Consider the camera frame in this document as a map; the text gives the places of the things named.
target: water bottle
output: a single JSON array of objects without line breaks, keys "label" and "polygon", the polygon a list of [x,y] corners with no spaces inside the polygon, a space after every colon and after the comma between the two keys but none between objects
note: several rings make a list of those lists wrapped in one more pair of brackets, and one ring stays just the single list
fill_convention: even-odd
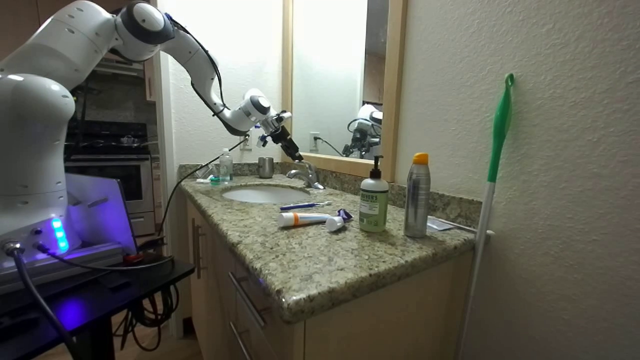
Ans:
[{"label": "water bottle", "polygon": [[406,180],[404,234],[411,238],[423,238],[427,234],[430,192],[429,155],[419,152],[413,157],[413,165]]},{"label": "water bottle", "polygon": [[234,159],[229,153],[229,149],[222,149],[222,156],[220,157],[220,182],[228,184],[231,181],[231,177],[234,173]]}]

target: wooden mirror frame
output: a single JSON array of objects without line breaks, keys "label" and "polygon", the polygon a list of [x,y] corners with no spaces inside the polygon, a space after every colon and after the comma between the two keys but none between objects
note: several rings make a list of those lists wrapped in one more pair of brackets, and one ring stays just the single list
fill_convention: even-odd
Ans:
[{"label": "wooden mirror frame", "polygon": [[[294,112],[293,106],[293,1],[283,0],[282,16],[282,108]],[[382,177],[394,182],[396,175],[397,132],[400,116],[400,96],[402,89],[402,68],[404,63],[404,32],[408,0],[389,0],[389,18],[387,24],[387,55],[385,62],[385,107],[382,126]],[[287,128],[293,134],[289,123]],[[305,160],[318,168],[368,177],[373,161],[356,158],[341,158],[333,155],[303,152]],[[291,162],[288,156],[282,157]]]}]

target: black table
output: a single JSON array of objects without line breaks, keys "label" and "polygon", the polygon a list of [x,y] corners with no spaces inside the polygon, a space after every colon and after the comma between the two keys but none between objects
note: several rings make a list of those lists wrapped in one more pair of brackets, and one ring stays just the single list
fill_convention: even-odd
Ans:
[{"label": "black table", "polygon": [[[84,358],[114,359],[111,317],[193,273],[193,265],[167,262],[144,270],[91,271],[37,286],[60,322],[76,337]],[[62,343],[25,291],[0,295],[0,317],[34,315],[15,335],[0,338],[2,360],[32,359]]]}]

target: soap dispenser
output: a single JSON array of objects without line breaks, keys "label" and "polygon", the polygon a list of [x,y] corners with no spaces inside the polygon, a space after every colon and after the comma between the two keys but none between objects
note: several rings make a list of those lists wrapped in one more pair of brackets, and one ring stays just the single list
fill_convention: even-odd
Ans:
[{"label": "soap dispenser", "polygon": [[360,185],[360,230],[370,233],[384,231],[387,226],[389,184],[382,180],[381,158],[374,156],[369,178]]}]

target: metal cup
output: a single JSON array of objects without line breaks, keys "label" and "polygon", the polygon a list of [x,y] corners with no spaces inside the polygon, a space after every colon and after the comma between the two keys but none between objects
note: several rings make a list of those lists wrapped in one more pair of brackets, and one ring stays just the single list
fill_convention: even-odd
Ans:
[{"label": "metal cup", "polygon": [[258,176],[261,179],[271,179],[273,177],[273,158],[258,158]]}]

